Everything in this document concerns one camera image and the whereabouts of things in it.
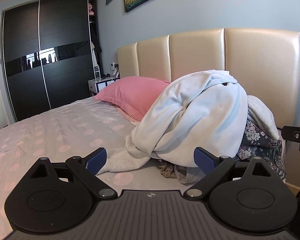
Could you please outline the black sliding wardrobe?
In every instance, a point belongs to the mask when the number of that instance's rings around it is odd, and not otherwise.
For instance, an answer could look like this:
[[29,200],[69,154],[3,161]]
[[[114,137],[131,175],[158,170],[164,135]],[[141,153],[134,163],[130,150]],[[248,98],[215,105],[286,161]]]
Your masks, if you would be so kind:
[[17,121],[89,97],[88,0],[39,0],[5,11],[2,52]]

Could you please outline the white fleece garment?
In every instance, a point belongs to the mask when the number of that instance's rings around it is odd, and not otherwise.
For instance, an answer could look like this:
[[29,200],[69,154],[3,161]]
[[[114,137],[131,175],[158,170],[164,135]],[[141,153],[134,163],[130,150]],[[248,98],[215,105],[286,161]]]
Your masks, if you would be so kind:
[[258,128],[268,135],[273,141],[278,141],[280,135],[275,124],[271,110],[257,97],[247,96],[248,116],[247,119],[253,122]]

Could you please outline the dark floral garment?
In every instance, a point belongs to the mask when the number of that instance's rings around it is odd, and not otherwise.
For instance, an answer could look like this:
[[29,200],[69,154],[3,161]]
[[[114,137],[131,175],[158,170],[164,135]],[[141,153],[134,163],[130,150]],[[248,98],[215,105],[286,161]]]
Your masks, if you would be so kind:
[[247,120],[235,159],[250,161],[253,157],[263,158],[273,171],[285,180],[287,172],[282,161],[282,141],[274,141],[253,122]]

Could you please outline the brown crumpled garment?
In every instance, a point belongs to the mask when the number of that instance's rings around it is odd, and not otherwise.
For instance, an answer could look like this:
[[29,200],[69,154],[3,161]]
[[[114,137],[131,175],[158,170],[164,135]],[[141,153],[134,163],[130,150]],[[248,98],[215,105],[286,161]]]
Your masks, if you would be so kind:
[[175,165],[165,160],[159,160],[158,169],[160,170],[160,174],[165,178],[185,179],[187,175],[186,167]]

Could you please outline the polka dot bed sheet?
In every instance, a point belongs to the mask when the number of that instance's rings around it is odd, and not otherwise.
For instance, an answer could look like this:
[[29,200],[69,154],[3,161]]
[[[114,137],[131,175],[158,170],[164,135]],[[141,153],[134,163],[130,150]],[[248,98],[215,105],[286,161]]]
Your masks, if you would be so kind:
[[5,200],[38,158],[62,163],[99,147],[122,148],[134,127],[116,106],[87,98],[0,129],[0,239],[12,230]]

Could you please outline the pink pillow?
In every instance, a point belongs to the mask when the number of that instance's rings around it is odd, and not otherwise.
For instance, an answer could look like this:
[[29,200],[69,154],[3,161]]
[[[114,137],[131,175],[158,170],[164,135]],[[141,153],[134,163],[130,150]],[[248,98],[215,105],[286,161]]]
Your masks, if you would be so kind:
[[136,121],[141,121],[170,82],[151,77],[129,76],[102,89],[95,100],[120,107]]

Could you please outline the white nightstand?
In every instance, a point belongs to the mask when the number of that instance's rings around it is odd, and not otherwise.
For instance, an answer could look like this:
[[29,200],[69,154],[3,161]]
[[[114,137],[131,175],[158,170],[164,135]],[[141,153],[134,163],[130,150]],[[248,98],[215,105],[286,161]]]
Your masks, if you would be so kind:
[[106,77],[104,79],[98,78],[88,81],[89,92],[91,96],[95,96],[102,89],[106,88],[108,85],[114,83],[119,77]]

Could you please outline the beige padded headboard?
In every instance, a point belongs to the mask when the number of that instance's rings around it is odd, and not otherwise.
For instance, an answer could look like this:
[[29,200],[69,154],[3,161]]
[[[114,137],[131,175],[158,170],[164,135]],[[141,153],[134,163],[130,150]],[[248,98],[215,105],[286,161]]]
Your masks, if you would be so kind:
[[152,38],[118,48],[121,77],[174,81],[204,70],[227,70],[246,93],[272,111],[277,127],[293,124],[300,87],[300,33],[221,28]]

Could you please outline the white sweatshirt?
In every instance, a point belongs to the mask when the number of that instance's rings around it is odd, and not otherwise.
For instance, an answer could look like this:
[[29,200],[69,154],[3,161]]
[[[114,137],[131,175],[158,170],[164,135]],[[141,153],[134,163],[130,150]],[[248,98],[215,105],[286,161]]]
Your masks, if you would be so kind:
[[170,83],[132,131],[132,142],[152,158],[195,167],[194,150],[234,157],[248,113],[247,94],[225,70],[207,70]]

